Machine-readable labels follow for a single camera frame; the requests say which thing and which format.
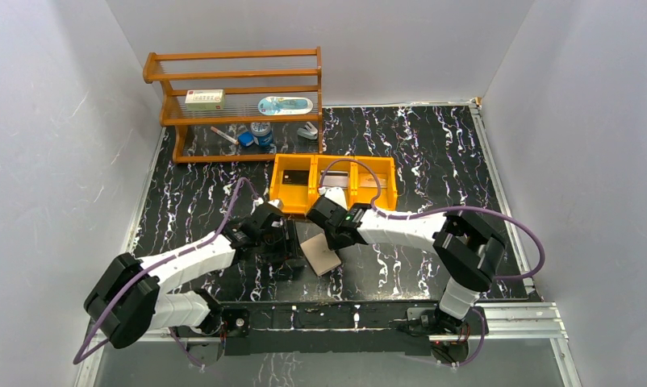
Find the silver credit card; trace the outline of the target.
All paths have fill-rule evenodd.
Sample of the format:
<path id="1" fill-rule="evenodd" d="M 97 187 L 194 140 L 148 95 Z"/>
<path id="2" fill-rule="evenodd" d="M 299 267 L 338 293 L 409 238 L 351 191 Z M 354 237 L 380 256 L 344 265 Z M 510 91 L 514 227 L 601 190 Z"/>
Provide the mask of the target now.
<path id="1" fill-rule="evenodd" d="M 338 170 L 322 171 L 319 177 L 319 186 L 347 189 L 349 187 L 349 172 Z"/>

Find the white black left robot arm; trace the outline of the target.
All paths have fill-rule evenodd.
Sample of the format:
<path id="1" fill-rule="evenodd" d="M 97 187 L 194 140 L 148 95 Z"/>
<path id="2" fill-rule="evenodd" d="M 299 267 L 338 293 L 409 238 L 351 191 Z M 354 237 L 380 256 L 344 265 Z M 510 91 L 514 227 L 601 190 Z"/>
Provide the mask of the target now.
<path id="1" fill-rule="evenodd" d="M 257 256 L 271 264 L 301 264 L 295 222 L 277 200 L 258 202 L 246 218 L 221 222 L 200 240 L 156 256 L 115 257 L 84 308 L 113 347 L 125 348 L 146 332 L 191 327 L 216 335 L 230 327 L 227 309 L 208 292 L 175 289 L 208 273 Z"/>

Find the beige card holder wallet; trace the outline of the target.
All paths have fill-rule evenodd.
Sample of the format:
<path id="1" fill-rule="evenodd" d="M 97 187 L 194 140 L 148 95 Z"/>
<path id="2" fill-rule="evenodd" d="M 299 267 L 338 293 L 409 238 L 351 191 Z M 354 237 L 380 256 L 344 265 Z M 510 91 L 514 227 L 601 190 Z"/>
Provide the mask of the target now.
<path id="1" fill-rule="evenodd" d="M 328 248 L 325 234 L 318 234 L 301 242 L 300 248 L 317 277 L 331 272 L 342 264 L 336 252 Z"/>

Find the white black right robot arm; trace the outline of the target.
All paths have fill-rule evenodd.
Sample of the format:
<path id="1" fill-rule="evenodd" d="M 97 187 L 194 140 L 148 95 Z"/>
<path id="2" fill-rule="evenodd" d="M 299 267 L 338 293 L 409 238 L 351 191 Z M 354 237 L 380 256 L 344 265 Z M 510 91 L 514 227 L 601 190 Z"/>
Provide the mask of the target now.
<path id="1" fill-rule="evenodd" d="M 467 324 L 471 307 L 491 288 L 507 250 L 504 237 L 465 207 L 436 214 L 381 213 L 369 204 L 346 208 L 321 196 L 306 217 L 323 229 L 333 251 L 385 243 L 436 253 L 449 274 L 436 308 L 436 325 L 447 334 Z"/>

